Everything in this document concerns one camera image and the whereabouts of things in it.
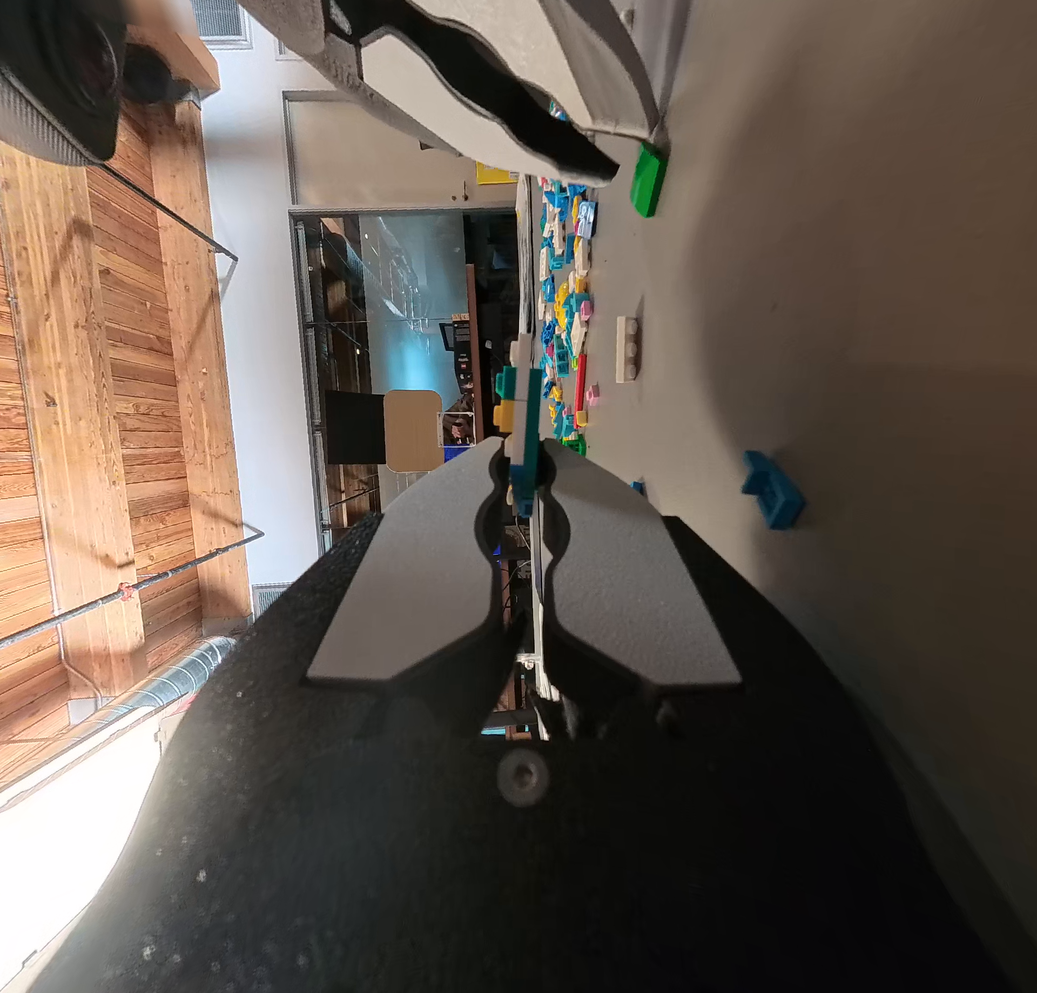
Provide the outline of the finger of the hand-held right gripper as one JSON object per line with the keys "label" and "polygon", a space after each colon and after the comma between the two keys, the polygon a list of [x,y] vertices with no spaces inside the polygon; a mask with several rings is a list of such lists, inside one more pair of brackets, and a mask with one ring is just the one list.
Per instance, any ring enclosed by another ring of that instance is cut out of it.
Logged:
{"label": "finger of the hand-held right gripper", "polygon": [[463,157],[564,183],[610,185],[619,170],[584,133],[553,117],[525,82],[479,54],[448,58],[440,70],[392,29],[360,53],[365,83]]}
{"label": "finger of the hand-held right gripper", "polygon": [[658,124],[641,55],[611,0],[407,0],[468,29],[578,127],[648,139]]}

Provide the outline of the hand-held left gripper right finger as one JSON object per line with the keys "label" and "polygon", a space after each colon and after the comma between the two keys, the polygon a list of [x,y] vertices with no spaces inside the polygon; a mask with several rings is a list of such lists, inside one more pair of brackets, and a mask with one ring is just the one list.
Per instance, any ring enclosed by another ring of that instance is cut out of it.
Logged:
{"label": "hand-held left gripper right finger", "polygon": [[541,445],[544,661],[562,643],[658,690],[733,688],[740,675],[655,507],[560,442]]}

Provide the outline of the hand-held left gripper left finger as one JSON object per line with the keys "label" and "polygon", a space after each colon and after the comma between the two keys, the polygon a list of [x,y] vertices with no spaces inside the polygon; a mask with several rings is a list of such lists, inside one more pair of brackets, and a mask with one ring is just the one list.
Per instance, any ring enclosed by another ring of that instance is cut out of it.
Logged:
{"label": "hand-held left gripper left finger", "polygon": [[507,460],[504,441],[489,437],[387,507],[309,664],[309,683],[401,685],[440,664],[502,661],[495,550]]}

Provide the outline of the teal white yellow brick assembly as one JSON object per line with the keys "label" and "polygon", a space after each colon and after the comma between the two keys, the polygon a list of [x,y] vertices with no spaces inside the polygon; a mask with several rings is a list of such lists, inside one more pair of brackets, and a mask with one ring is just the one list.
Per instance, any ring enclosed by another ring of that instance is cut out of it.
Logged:
{"label": "teal white yellow brick assembly", "polygon": [[533,364],[533,346],[531,334],[520,334],[510,345],[509,363],[495,377],[494,424],[504,435],[510,499],[524,519],[533,514],[538,485],[542,372]]}

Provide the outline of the grey desk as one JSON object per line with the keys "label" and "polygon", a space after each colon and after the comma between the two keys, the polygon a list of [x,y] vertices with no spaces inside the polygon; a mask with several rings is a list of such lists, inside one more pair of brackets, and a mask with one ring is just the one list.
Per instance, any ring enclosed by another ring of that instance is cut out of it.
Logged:
{"label": "grey desk", "polygon": [[[853,696],[1035,991],[1035,0],[611,0],[669,168],[602,190],[590,457],[645,481]],[[742,494],[768,455],[806,507]]]}

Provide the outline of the dark round ceiling speaker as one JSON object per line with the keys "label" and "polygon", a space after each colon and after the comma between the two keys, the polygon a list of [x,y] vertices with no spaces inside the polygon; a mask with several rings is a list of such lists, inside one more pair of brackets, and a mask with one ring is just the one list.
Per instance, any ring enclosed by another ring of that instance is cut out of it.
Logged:
{"label": "dark round ceiling speaker", "polygon": [[176,77],[160,53],[136,42],[127,42],[122,95],[127,102],[140,106],[176,105],[199,98],[195,86]]}

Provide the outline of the chair with wooden back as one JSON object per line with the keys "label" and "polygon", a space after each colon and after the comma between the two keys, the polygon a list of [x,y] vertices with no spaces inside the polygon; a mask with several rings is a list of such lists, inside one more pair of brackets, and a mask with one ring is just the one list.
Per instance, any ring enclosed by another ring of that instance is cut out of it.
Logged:
{"label": "chair with wooden back", "polygon": [[391,390],[382,400],[385,463],[395,473],[425,473],[445,462],[443,403],[435,390]]}

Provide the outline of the black panel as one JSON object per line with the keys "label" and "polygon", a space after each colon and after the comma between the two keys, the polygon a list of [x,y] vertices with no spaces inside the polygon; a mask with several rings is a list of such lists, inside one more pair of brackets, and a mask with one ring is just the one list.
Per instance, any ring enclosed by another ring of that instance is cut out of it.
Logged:
{"label": "black panel", "polygon": [[385,396],[325,390],[323,436],[330,465],[386,465]]}

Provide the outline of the blue square toy brick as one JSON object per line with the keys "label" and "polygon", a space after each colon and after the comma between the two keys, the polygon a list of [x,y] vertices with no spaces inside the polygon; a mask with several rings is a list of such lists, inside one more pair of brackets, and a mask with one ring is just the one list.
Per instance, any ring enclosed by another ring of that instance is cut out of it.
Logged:
{"label": "blue square toy brick", "polygon": [[789,531],[797,524],[806,499],[786,472],[768,455],[745,451],[742,494],[753,496],[770,531]]}

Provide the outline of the white printed sheet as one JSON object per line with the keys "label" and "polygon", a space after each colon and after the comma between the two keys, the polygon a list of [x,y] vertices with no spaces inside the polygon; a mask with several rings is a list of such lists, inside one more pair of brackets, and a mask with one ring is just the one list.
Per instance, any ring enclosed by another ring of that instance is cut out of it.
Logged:
{"label": "white printed sheet", "polygon": [[536,324],[537,300],[540,293],[539,223],[534,221],[533,187],[538,185],[520,173],[515,190],[515,226],[517,242],[517,278],[520,285],[520,334],[532,334]]}

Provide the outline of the pile of colourful toy bricks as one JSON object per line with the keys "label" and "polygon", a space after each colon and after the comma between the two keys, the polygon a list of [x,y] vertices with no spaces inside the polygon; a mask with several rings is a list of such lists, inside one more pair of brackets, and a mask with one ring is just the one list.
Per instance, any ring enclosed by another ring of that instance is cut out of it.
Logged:
{"label": "pile of colourful toy bricks", "polygon": [[584,185],[539,180],[541,189],[536,331],[540,340],[541,398],[551,433],[561,444],[577,433],[587,442],[587,424],[574,425],[577,357],[587,354],[595,312],[591,289],[592,246],[598,226],[598,199]]}

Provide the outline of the thin black metal rod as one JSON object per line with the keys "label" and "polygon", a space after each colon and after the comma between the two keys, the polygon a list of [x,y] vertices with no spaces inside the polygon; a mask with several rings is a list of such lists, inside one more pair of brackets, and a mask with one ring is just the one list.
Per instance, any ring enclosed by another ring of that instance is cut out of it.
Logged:
{"label": "thin black metal rod", "polygon": [[211,236],[209,233],[206,233],[199,226],[195,225],[192,222],[189,222],[188,219],[186,219],[178,212],[175,212],[174,209],[170,208],[169,206],[161,202],[161,200],[159,200],[157,197],[152,196],[149,192],[145,191],[143,188],[136,185],[134,181],[128,178],[122,172],[115,170],[107,163],[99,164],[96,166],[96,170],[103,172],[108,178],[112,179],[117,185],[122,185],[123,188],[125,188],[128,191],[131,191],[134,196],[137,196],[139,199],[143,200],[157,212],[165,215],[172,222],[174,222],[183,229],[185,229],[187,232],[189,232],[193,237],[195,237],[200,242],[203,242],[208,248],[211,248],[211,251],[213,251],[214,254],[226,258],[232,266],[236,266],[239,264],[240,258],[233,251],[231,251],[229,248],[226,248],[223,244],[214,240],[214,238]]}

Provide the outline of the metal rod with red tie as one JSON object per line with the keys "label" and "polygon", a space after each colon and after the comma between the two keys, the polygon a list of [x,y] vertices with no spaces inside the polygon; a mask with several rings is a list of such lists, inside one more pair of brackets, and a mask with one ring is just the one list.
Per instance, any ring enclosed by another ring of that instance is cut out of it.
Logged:
{"label": "metal rod with red tie", "polygon": [[209,562],[211,560],[218,559],[221,556],[237,551],[241,548],[245,548],[252,543],[260,541],[267,535],[264,531],[252,524],[248,524],[247,528],[250,534],[246,535],[239,541],[214,549],[211,552],[203,554],[198,558],[186,561],[181,565],[178,565],[171,569],[167,569],[165,571],[161,571],[140,581],[135,581],[135,583],[123,581],[120,585],[118,585],[118,587],[112,593],[95,598],[94,600],[81,604],[75,608],[58,612],[39,623],[34,623],[34,625],[25,627],[23,629],[19,629],[18,631],[12,632],[7,636],[1,639],[1,649],[12,647],[26,639],[31,639],[33,636],[40,635],[45,632],[50,632],[51,630],[56,629],[64,625],[65,623],[69,623],[71,621],[74,621],[76,619],[84,618],[86,615],[90,614],[93,611],[101,609],[113,603],[127,602],[132,597],[139,595],[145,589],[148,589],[155,585],[159,585],[162,581],[167,581],[169,579],[172,579],[176,576],[181,575],[183,573],[187,573],[188,571],[192,571],[204,565],[205,563]]}

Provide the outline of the white light panel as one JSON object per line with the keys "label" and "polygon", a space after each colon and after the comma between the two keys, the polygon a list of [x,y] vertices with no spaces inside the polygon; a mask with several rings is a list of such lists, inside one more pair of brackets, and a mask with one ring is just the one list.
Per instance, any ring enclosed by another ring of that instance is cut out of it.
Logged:
{"label": "white light panel", "polygon": [[109,739],[1,817],[1,985],[99,892],[160,761],[161,720]]}

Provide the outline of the silver ventilation duct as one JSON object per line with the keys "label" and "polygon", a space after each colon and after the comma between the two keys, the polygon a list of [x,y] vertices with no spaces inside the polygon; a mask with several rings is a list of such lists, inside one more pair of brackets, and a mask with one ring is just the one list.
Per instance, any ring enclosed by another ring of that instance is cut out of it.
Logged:
{"label": "silver ventilation duct", "polygon": [[198,641],[181,655],[162,662],[155,673],[122,696],[73,699],[66,705],[71,726],[86,721],[108,721],[135,710],[155,711],[197,693],[237,645],[234,636],[213,636]]}

